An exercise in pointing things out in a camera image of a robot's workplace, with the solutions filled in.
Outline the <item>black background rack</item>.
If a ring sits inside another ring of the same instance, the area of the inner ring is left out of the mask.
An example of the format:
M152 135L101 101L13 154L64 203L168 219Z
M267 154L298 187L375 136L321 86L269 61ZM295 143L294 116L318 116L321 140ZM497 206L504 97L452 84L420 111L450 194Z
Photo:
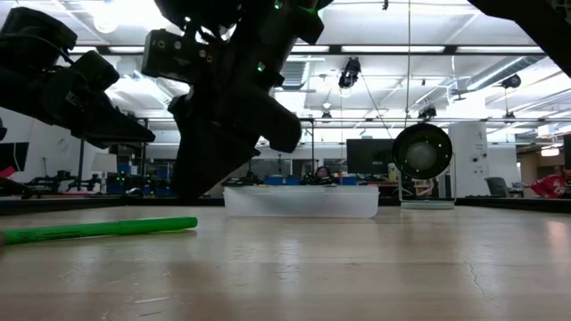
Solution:
M139 118L137 116L135 116L134 114L128 114L128 117L132 120L134 120L135 122L137 122L139 125L142 125L144 127L148 127L148 118ZM84 139L80 140L80 145L79 145L79 166L78 166L78 174L77 177L75 178L74 183L77 185L76 187L72 187L71 190L76 189L77 191L80 191L80 183L81 180L83 179L84 174L86 173L86 145L87 145L87 141Z

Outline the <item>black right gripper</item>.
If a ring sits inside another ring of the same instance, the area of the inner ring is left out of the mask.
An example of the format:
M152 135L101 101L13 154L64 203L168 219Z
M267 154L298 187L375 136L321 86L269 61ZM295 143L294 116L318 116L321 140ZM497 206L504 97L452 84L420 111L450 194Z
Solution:
M205 44L220 43L216 71L199 78L187 95L170 103L180 142L171 191L196 199L260 152L292 152L302 126L270 95L282 86L290 55L250 49L292 49L297 40L314 45L324 30L319 11L333 0L154 0L161 15Z

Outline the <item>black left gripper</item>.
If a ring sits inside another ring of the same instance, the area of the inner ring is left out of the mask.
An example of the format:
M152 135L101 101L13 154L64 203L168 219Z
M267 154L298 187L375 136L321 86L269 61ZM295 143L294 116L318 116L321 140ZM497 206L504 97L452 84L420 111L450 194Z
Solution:
M105 149L154 141L154 134L118 110L104 91L71 68L77 34L56 18L12 8L0 28L0 106L69 129ZM142 135L142 136L93 136Z

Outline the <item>white lampshade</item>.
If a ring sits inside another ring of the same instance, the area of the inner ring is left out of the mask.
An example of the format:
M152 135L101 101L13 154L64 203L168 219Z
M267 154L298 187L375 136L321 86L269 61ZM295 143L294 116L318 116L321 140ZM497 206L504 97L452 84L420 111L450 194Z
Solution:
M117 173L117 155L112 153L96 153L91 170L93 172Z

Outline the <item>black monitor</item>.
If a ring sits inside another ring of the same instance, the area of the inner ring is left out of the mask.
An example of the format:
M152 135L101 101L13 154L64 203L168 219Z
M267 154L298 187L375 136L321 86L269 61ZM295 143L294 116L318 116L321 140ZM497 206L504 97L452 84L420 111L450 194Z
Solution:
M347 169L350 174L382 175L393 163L393 139L348 139Z

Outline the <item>person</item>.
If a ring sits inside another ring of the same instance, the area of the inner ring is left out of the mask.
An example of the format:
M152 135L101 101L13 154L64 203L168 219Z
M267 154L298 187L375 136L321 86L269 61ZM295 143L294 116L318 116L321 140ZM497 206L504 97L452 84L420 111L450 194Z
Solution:
M571 169L563 169L560 174L543 177L529 188L544 199L562 199L571 197Z
M332 185L335 182L334 177L327 166L321 166L316 169L313 180L314 185Z

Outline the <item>white cylindrical desk lamp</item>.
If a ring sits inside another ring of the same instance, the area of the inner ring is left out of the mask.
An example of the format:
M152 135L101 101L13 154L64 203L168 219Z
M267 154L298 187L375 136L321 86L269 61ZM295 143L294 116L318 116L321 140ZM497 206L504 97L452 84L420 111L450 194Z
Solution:
M457 201L456 159L453 144L441 128L426 123L406 127L394 139L393 163L398 169L398 199L405 210L453 210ZM439 177L450 177L451 198L430 200L403 195L403 178L428 180L433 183Z

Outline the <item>green highlighter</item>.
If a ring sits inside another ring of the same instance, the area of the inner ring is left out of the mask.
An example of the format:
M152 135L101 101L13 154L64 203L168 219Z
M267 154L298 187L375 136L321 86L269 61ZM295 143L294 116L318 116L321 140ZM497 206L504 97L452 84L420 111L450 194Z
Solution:
M143 235L197 227L194 217L147 218L72 226L47 226L0 231L0 245L35 243L107 235Z

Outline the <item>black overhead frame beam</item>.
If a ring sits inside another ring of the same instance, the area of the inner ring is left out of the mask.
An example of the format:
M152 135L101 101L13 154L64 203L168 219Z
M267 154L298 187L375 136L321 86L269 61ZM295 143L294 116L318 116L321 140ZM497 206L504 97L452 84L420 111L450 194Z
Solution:
M294 45L286 50L250 49L250 52L264 54L293 55L420 55L420 56L550 56L571 55L564 52L545 52L538 45Z

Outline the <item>black background frame stand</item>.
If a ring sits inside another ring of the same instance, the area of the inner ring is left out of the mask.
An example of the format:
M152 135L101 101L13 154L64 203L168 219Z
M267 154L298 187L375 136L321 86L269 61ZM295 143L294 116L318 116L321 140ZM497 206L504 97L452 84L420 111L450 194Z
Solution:
M282 152L271 148L269 141L265 138L261 138L256 144L256 148L260 151L260 159L277 160L277 173L281 176L293 176L294 161L297 160L307 160L310 164L310 170L314 171L316 160L315 121L313 118L301 118L301 121L301 138L292 152Z

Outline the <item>clear hinged plastic supply box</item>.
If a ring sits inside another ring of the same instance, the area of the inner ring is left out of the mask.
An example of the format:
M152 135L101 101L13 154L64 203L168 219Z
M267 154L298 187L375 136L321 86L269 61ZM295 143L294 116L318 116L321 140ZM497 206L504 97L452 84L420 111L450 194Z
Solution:
M231 217L372 218L379 192L367 185L271 185L224 189Z

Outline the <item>white column with controls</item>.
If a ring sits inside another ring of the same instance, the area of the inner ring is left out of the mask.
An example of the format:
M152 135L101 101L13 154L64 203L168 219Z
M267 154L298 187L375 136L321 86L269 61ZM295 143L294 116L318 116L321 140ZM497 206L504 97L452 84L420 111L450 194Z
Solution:
M487 196L488 143L483 122L459 122L448 129L454 151L455 188L459 198Z

